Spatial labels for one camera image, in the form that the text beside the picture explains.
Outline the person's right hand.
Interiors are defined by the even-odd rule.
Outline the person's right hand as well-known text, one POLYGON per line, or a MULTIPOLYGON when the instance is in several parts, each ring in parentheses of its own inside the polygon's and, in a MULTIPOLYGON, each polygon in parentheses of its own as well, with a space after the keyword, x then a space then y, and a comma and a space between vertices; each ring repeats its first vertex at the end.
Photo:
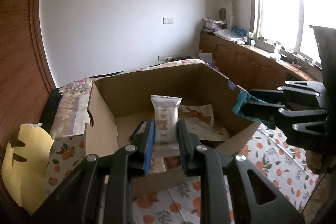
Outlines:
POLYGON ((306 164, 307 167, 314 173, 320 174, 322 172, 322 155, 320 153, 316 153, 310 150, 306 150, 306 164))

